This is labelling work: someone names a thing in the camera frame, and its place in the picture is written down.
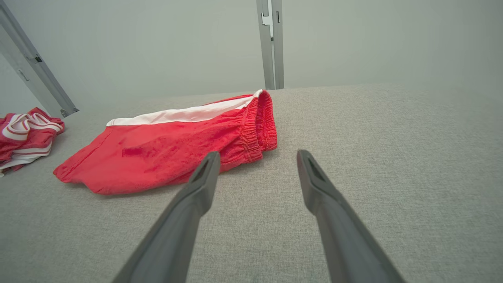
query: clothing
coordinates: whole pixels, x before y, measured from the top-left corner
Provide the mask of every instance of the clothing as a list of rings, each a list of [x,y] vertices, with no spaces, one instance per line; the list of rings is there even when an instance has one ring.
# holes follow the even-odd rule
[[[271,96],[265,90],[204,106],[113,119],[90,145],[54,170],[65,183],[98,194],[125,194],[187,182],[211,151],[220,171],[276,148]]]
[[[3,170],[19,170],[49,155],[52,141],[64,131],[64,123],[35,107],[27,114],[7,114],[0,119],[0,177]]]

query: gray fabric surface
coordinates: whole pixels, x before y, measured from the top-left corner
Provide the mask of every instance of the gray fabric surface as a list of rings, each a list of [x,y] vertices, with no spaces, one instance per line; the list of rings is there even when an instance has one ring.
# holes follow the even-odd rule
[[[503,280],[503,100],[392,85],[271,91],[278,148],[219,177],[188,282],[327,282],[295,155],[307,149],[410,282]],[[1,282],[110,282],[181,186],[125,196],[52,170],[112,118],[229,94],[123,102],[64,121],[51,155],[0,179]]]

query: white stripe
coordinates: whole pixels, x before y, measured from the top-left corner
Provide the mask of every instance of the white stripe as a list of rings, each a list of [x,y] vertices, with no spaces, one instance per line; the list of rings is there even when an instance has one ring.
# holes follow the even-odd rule
[[[13,139],[13,140],[26,140],[28,138],[28,131],[25,130],[24,127],[23,127],[23,131],[14,129],[12,127],[12,125],[14,123],[18,122],[18,120],[21,120],[21,118],[22,118],[22,115],[19,115],[19,114],[13,115],[11,117],[11,120],[7,124],[7,126],[5,126],[5,128],[2,129],[2,134],[5,137],[8,137],[8,138]],[[17,132],[17,133],[22,133],[22,135],[11,133],[9,130],[11,130],[13,132]]]
[[[56,132],[59,132],[61,131],[61,128],[60,127],[56,127],[55,125],[53,124],[48,124],[48,125],[45,125],[45,126],[37,126],[37,125],[34,125],[34,124],[31,124],[29,123],[28,124],[30,126],[30,129],[37,129],[37,130],[43,130],[43,129],[53,129],[55,130]]]
[[[252,96],[239,99],[227,100],[203,106],[186,109],[170,109],[149,114],[143,114],[134,118],[118,118],[107,123],[112,125],[153,125],[169,122],[200,122],[215,118],[216,116],[235,109],[246,107],[253,98],[258,97],[262,90],[256,91]]]
[[[26,140],[28,138],[28,132],[30,131],[30,129],[52,129],[56,132],[60,132],[63,130],[63,127],[57,123],[50,122],[47,118],[39,113],[34,113],[33,115],[15,114],[11,117],[11,120],[9,121],[7,126],[2,129],[2,135],[13,140]]]
[[[5,168],[9,168],[9,167],[12,167],[12,166],[16,166],[16,165],[19,165],[19,164],[28,164],[28,163],[32,163],[33,161],[37,160],[40,156],[27,156],[27,157],[23,157],[23,158],[14,158],[14,154],[12,154],[11,156],[11,160],[5,164],[2,164],[0,166],[0,170],[2,169],[5,169]]]
[[[51,149],[51,146],[52,146],[52,143],[49,144],[49,146],[45,147],[45,148],[31,148],[31,149],[23,149],[23,150],[15,150],[15,151],[12,151],[12,153],[34,153],[34,152],[46,152],[48,151],[49,149]]]

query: gray wall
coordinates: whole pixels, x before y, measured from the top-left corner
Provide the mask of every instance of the gray wall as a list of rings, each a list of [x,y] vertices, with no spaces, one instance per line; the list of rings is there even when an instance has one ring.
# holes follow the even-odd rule
[[[264,87],[255,1],[5,2],[81,110]]]
[[[283,14],[285,87],[503,89],[501,0],[288,0]]]
[[[34,107],[46,111],[0,53],[0,118],[8,113],[23,114]]]

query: red shorts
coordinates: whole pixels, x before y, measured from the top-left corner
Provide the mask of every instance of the red shorts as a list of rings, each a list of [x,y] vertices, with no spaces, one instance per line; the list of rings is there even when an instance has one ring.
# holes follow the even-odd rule
[[[211,151],[224,172],[276,148],[273,102],[265,90],[186,109],[118,118],[54,170],[65,183],[125,194],[187,182]]]

